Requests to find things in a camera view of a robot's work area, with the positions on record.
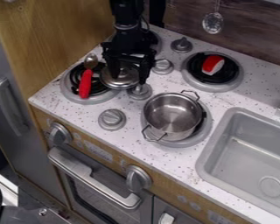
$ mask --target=wooden panel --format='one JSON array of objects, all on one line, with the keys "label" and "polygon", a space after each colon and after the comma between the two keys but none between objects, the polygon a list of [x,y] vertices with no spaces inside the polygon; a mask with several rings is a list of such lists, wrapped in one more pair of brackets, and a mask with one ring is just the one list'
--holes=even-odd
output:
[{"label": "wooden panel", "polygon": [[[52,117],[51,115],[48,115],[44,113],[43,111],[32,108],[34,115],[36,116],[38,120],[39,127],[44,131],[49,131],[48,125],[48,119],[51,122],[58,122],[63,125],[65,125],[68,130],[71,133],[77,133],[80,135],[81,140],[74,140],[71,145],[76,148],[78,151],[83,152],[84,154],[90,156],[91,158],[94,158],[95,160],[101,162],[102,164],[106,165],[107,167],[111,168],[112,170],[124,175],[124,169],[127,165],[137,165],[139,167],[142,167],[144,170],[147,171],[147,173],[151,176],[153,180],[153,186],[150,189],[150,191],[154,194],[156,194],[158,197],[162,198],[163,200],[169,202],[170,204],[174,205],[175,207],[179,208],[180,210],[184,211],[187,214],[190,214],[192,217],[198,219],[199,221],[202,221],[206,224],[212,224],[211,221],[207,218],[207,211],[212,210],[216,212],[217,214],[220,214],[227,219],[233,221],[234,223],[239,224],[248,224],[249,222],[240,218],[239,216],[230,213],[228,210],[214,204],[213,202],[199,196],[197,193],[192,192],[186,188],[184,188],[182,185],[179,185],[174,179],[166,177],[164,174],[160,172],[156,172],[155,170],[151,169],[151,167],[144,166],[137,162],[135,159],[131,157],[127,157],[126,155],[123,155],[118,150],[115,150],[109,146],[107,146],[105,143],[101,143],[100,141],[94,139],[91,136],[88,136],[77,129],[66,125],[64,122]],[[97,156],[97,154],[92,153],[90,150],[86,150],[84,148],[78,147],[78,142],[87,140],[92,144],[95,144],[99,146],[101,149],[105,150],[109,154],[113,156],[113,162],[110,163],[106,161],[105,159],[102,159],[101,157]],[[177,195],[184,195],[189,201],[197,203],[201,206],[202,210],[200,212],[197,212],[189,206],[188,203],[184,204],[180,202],[177,199]]]},{"label": "wooden panel", "polygon": [[225,27],[207,34],[203,17],[214,11],[214,0],[169,0],[166,28],[280,65],[280,5],[261,0],[221,0]]},{"label": "wooden panel", "polygon": [[109,0],[0,0],[0,39],[27,99],[113,31]]}]

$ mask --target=oven handle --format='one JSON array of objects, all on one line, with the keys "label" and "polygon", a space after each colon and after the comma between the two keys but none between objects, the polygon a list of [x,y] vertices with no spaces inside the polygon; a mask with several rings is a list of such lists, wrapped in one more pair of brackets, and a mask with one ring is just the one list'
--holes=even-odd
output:
[{"label": "oven handle", "polygon": [[57,147],[53,147],[49,151],[48,157],[50,161],[63,172],[74,179],[78,179],[84,185],[95,190],[97,193],[104,196],[108,200],[113,201],[118,206],[129,210],[135,210],[140,205],[141,199],[134,193],[131,193],[127,198],[124,198],[118,193],[107,188],[96,179],[92,178],[90,176],[92,173],[92,169],[80,162],[77,158],[73,157],[69,153],[60,150]]}]

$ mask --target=refrigerator handle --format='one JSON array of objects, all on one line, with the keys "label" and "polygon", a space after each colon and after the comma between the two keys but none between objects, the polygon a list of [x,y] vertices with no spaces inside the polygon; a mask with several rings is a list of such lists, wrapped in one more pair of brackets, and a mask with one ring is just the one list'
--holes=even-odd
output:
[{"label": "refrigerator handle", "polygon": [[20,137],[29,130],[29,127],[25,123],[10,86],[7,78],[0,78],[0,108],[15,134]]}]

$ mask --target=sink drain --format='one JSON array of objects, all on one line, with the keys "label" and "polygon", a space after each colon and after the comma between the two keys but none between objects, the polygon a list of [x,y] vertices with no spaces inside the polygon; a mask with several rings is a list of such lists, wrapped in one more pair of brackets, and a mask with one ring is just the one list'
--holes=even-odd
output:
[{"label": "sink drain", "polygon": [[271,198],[280,196],[280,180],[273,177],[263,177],[260,180],[260,187],[262,192]]}]

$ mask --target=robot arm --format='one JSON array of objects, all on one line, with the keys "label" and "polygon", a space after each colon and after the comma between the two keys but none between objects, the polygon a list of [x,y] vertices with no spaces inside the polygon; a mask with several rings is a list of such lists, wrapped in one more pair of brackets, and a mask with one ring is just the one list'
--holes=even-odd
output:
[{"label": "robot arm", "polygon": [[139,84],[143,85],[155,62],[156,51],[151,45],[158,39],[142,27],[144,0],[110,0],[115,16],[116,34],[111,42],[102,43],[102,56],[114,79],[118,77],[121,63],[138,65]]}]

